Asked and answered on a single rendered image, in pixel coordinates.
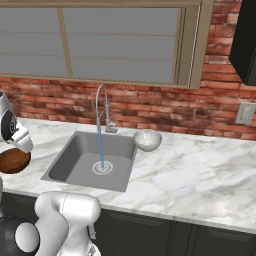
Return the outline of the grey speckled bowl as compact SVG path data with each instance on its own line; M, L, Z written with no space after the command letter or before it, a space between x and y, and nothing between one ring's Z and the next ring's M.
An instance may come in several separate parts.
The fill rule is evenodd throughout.
M136 147L144 152L152 152L156 150L161 142L162 135L154 130L139 130L133 135Z

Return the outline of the beige framed window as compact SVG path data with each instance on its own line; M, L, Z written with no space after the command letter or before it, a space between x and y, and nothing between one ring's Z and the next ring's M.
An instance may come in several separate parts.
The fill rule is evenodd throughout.
M0 75L200 85L214 0L0 0Z

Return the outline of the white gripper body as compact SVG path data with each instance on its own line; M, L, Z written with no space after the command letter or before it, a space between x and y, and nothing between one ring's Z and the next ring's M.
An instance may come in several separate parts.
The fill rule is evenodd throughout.
M23 152L31 152L33 149L33 142L26 129L19 128L8 140L8 143Z

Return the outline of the black wall cupboard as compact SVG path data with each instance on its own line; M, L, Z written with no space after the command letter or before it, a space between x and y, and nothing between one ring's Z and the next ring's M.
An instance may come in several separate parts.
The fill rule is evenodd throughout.
M242 0L229 60L242 82L256 87L256 0Z

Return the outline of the brown bowl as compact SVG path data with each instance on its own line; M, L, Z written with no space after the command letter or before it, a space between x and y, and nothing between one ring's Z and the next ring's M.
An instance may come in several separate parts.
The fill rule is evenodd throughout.
M0 153L0 172L16 174L25 169L31 160L30 152L12 148Z

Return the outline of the silver spring tap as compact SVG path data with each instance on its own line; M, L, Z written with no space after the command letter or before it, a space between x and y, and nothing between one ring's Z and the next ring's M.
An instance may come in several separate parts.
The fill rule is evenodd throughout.
M108 95L107 95L107 89L104 84L101 84L96 93L96 100L99 100L100 91L104 90L104 97L105 97L105 106L102 112L99 112L99 110L96 110L96 126L97 126L97 132L101 132L101 117L103 114L106 114L106 133L113 133L115 134L117 132L117 128L115 127L115 124L111 122L110 120L110 113L109 113L109 104L108 104Z

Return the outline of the grey sink basin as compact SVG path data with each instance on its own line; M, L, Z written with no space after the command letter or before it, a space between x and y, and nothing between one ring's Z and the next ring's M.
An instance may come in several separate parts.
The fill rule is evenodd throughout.
M55 158L42 180L125 192L137 148L133 138L103 134L104 169L98 135L76 131Z

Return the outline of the blue water stream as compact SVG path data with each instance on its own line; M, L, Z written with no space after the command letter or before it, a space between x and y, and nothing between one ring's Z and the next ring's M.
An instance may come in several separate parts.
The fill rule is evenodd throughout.
M98 146L99 146L99 152L100 152L100 164L101 169L104 169L104 155L103 155L103 144L102 144L102 134L101 131L98 131Z

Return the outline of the grey wall socket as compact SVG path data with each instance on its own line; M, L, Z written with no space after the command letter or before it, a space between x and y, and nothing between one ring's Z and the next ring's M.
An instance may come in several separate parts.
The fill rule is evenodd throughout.
M256 110L256 103L241 102L236 116L236 124L250 125L254 111Z

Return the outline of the black base cupboard door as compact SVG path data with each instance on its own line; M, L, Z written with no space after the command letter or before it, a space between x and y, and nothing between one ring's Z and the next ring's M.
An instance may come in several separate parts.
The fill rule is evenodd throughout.
M4 192L0 209L5 215L25 218L35 224L38 220L34 210L35 202L36 197Z
M256 256L256 235L193 225L186 256Z
M103 210L98 237L102 256L167 256L168 220Z

